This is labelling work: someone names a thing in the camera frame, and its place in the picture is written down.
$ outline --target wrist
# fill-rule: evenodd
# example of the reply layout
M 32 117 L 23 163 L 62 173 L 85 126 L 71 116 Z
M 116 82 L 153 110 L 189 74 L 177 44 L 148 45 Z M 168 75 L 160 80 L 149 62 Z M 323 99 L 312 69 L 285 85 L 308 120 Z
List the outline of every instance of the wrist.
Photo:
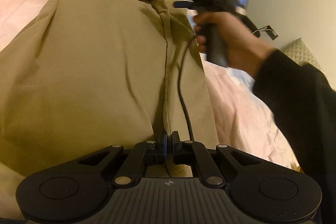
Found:
M 254 38 L 249 43 L 247 49 L 248 64 L 246 63 L 245 71 L 255 79 L 258 71 L 262 67 L 265 60 L 274 52 L 276 48 L 262 41 Z

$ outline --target white bedsheet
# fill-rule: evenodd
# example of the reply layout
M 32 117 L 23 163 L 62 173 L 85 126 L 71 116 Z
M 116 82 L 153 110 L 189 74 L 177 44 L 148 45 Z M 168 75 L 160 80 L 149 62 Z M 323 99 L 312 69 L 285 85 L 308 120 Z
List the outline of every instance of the white bedsheet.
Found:
M 35 18 L 48 0 L 0 0 L 0 51 Z M 203 62 L 219 141 L 279 165 L 298 169 L 268 107 L 246 87 L 244 72 Z M 15 191 L 23 179 L 0 163 L 0 217 L 22 219 Z

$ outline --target pillow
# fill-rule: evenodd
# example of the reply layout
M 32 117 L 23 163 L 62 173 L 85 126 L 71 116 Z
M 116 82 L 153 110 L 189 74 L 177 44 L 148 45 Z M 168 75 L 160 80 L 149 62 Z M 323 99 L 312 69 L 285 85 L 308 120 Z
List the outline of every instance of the pillow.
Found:
M 316 61 L 301 38 L 298 38 L 294 42 L 290 43 L 281 51 L 300 66 L 304 63 L 310 63 L 315 68 L 321 70 L 320 64 Z

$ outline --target black cable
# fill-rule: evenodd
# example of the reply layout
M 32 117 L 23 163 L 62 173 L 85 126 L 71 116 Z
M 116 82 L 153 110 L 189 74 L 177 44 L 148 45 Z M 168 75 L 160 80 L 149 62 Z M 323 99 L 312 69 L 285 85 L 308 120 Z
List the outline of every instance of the black cable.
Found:
M 187 44 L 187 46 L 184 50 L 183 57 L 182 57 L 182 62 L 181 62 L 181 67 L 180 67 L 180 70 L 179 70 L 179 73 L 178 73 L 178 81 L 177 81 L 177 92 L 178 92 L 178 96 L 179 96 L 181 106 L 182 106 L 182 109 L 183 109 L 184 117 L 185 117 L 185 120 L 187 122 L 189 138 L 190 138 L 191 141 L 194 141 L 194 134 L 193 134 L 193 129 L 191 127 L 191 122 L 190 122 L 190 118 L 189 118 L 189 115 L 188 115 L 187 107 L 185 106 L 185 103 L 184 103 L 184 100 L 183 100 L 183 97 L 182 97 L 182 93 L 181 93 L 181 76 L 182 76 L 182 69 L 183 69 L 183 63 L 184 63 L 185 55 L 186 55 L 187 50 L 189 49 L 191 43 L 195 39 L 195 37 L 196 37 L 196 35 L 194 35 L 193 38 L 188 41 L 188 44 Z
M 167 172 L 167 174 L 168 174 L 168 177 L 171 178 L 171 175 L 170 175 L 170 173 L 169 173 L 169 169 L 168 169 L 167 163 L 165 163 L 163 166 L 165 167 L 165 170 L 166 170 L 166 172 Z

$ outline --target black sleeve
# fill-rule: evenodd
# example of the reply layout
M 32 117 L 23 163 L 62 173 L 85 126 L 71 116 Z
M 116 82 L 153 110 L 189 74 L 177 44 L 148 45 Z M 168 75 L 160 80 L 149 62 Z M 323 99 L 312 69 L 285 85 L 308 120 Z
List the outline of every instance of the black sleeve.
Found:
M 323 223 L 336 223 L 336 92 L 318 69 L 275 51 L 253 93 L 272 110 L 302 170 L 320 185 Z

